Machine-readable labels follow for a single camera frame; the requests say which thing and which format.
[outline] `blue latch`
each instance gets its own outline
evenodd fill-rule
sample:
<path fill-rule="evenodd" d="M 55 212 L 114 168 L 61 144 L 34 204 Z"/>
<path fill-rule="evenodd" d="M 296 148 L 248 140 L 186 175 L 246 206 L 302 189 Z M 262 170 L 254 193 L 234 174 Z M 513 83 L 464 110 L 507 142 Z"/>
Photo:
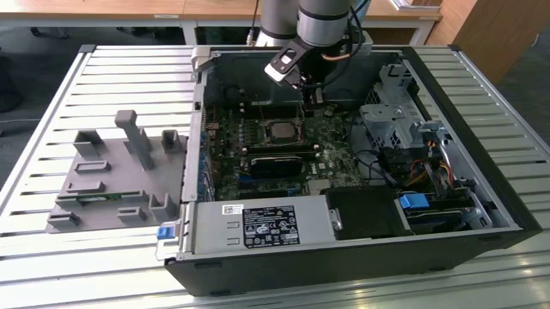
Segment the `blue latch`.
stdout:
<path fill-rule="evenodd" d="M 157 231 L 157 239 L 173 239 L 175 238 L 175 227 L 159 227 Z"/>
<path fill-rule="evenodd" d="M 406 194 L 400 198 L 400 203 L 402 204 L 402 208 L 416 209 L 416 208 L 428 208 L 430 207 L 429 200 L 426 199 L 426 195 L 422 193 Z"/>

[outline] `power supply label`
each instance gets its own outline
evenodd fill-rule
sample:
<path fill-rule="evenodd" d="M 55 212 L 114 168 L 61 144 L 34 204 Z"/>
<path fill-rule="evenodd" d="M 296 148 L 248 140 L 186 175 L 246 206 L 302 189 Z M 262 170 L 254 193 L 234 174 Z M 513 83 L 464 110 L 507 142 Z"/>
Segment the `power supply label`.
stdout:
<path fill-rule="evenodd" d="M 244 209 L 244 233 L 249 249 L 300 244 L 294 206 Z"/>

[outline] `gray 3d-printed holder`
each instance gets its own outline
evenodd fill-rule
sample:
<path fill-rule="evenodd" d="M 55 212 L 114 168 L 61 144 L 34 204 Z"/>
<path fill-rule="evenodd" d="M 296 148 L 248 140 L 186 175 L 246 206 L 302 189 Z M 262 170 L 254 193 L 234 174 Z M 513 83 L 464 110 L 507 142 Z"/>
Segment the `gray 3d-printed holder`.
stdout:
<path fill-rule="evenodd" d="M 187 138 L 177 130 L 149 138 L 137 112 L 119 111 L 115 123 L 129 139 L 103 140 L 79 131 L 78 150 L 49 233 L 146 227 L 178 219 Z"/>

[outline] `green circuit board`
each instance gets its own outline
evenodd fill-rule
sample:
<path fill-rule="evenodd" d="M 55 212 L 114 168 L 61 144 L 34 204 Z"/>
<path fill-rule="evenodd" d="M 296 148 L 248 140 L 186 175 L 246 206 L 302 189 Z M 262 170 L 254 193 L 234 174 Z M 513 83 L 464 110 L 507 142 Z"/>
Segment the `green circuit board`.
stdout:
<path fill-rule="evenodd" d="M 261 198 L 265 194 L 270 197 L 273 194 L 281 197 L 312 195 L 308 187 L 312 180 L 329 180 L 330 187 L 362 184 L 364 177 L 346 139 L 350 125 L 348 114 L 336 113 L 325 117 L 322 112 L 317 111 L 309 118 L 246 120 L 232 110 L 217 111 L 220 121 L 207 126 L 207 133 L 218 201 Z M 248 172 L 250 157 L 244 155 L 244 147 L 270 145 L 266 128 L 276 122 L 293 122 L 300 138 L 286 145 L 318 145 L 316 157 L 304 160 L 301 174 L 296 177 L 253 179 Z M 277 156 L 278 144 L 273 146 Z"/>

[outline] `metal rack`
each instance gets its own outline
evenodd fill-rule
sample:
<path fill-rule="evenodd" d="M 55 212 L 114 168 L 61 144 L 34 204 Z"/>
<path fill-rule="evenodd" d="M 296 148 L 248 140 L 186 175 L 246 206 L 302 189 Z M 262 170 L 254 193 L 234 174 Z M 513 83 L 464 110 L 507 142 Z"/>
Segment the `metal rack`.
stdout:
<path fill-rule="evenodd" d="M 0 308 L 496 308 L 550 301 L 550 150 L 462 52 L 448 47 L 417 52 L 545 228 L 520 245 L 421 276 L 195 298 L 155 258 L 155 227 L 46 234 L 79 129 L 123 137 L 113 120 L 125 107 L 138 112 L 149 136 L 165 129 L 189 133 L 191 50 L 98 46 L 77 56 L 0 192 Z M 437 119 L 436 104 L 421 98 Z"/>

